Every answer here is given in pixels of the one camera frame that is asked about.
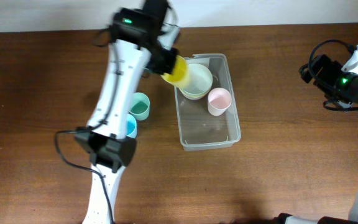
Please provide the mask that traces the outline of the white bowl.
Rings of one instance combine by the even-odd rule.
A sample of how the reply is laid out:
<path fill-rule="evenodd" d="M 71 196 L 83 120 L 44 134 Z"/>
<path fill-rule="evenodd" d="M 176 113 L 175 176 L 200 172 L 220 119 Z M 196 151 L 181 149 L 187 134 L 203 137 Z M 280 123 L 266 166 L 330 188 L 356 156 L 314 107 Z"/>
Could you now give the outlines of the white bowl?
<path fill-rule="evenodd" d="M 209 69 L 199 63 L 188 64 L 190 82 L 182 90 L 191 95 L 200 95 L 209 91 L 213 84 L 213 76 Z"/>

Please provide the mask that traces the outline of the green cup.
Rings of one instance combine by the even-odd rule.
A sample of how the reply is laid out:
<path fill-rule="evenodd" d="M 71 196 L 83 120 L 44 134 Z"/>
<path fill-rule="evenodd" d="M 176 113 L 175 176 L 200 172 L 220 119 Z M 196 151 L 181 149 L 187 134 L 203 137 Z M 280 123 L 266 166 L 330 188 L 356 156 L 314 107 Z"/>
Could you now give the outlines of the green cup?
<path fill-rule="evenodd" d="M 134 93 L 129 112 L 138 121 L 144 121 L 150 114 L 150 100 L 149 97 L 141 92 Z"/>

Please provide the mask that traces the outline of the yellow cup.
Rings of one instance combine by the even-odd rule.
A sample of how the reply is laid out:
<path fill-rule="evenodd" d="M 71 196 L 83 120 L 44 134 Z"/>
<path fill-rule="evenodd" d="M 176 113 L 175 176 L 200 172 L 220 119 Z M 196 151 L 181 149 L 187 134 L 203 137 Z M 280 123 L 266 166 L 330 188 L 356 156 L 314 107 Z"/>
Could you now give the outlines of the yellow cup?
<path fill-rule="evenodd" d="M 177 55 L 175 65 L 171 73 L 164 73 L 161 77 L 177 88 L 187 87 L 190 83 L 190 74 L 186 60 Z"/>

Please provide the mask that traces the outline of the blue cup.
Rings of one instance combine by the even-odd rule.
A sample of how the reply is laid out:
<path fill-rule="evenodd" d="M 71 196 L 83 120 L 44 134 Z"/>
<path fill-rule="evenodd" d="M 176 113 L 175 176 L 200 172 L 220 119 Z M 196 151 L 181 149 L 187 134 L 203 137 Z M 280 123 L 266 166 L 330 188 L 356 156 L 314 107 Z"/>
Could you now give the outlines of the blue cup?
<path fill-rule="evenodd" d="M 127 137 L 136 138 L 137 136 L 137 120 L 133 115 L 127 115 Z"/>

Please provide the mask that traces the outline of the pink cup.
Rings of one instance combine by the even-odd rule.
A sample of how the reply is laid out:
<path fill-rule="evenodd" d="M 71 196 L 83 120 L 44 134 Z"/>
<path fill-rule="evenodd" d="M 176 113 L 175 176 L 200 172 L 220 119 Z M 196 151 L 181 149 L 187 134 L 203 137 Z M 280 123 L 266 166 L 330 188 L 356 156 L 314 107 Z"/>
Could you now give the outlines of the pink cup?
<path fill-rule="evenodd" d="M 224 88 L 214 88 L 208 94 L 208 111 L 213 116 L 222 115 L 232 104 L 232 96 Z"/>

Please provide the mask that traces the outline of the yellow bowl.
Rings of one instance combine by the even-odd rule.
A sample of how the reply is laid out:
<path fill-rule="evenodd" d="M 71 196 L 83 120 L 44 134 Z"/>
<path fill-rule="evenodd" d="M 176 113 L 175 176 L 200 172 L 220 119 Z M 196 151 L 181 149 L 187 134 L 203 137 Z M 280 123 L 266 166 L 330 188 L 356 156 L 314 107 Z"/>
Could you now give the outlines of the yellow bowl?
<path fill-rule="evenodd" d="M 200 94 L 192 94 L 192 93 L 188 93 L 182 89 L 180 89 L 180 92 L 183 94 L 183 96 L 185 98 L 188 98 L 189 100 L 199 100 L 201 98 L 203 98 L 205 95 L 207 95 L 207 91 L 204 93 L 200 93 Z"/>

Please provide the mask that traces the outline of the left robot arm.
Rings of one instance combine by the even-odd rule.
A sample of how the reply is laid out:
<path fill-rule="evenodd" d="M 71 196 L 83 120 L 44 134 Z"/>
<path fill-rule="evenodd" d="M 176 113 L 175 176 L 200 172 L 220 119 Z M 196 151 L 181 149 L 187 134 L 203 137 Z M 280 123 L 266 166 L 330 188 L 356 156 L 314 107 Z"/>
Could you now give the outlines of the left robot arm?
<path fill-rule="evenodd" d="M 158 75 L 173 72 L 180 32 L 165 23 L 167 0 L 145 0 L 140 9 L 121 8 L 112 23 L 100 31 L 109 50 L 103 87 L 85 127 L 74 132 L 77 143 L 89 154 L 91 193 L 84 223 L 114 223 L 119 182 L 130 164 L 136 140 L 127 136 L 127 115 L 144 71 Z"/>

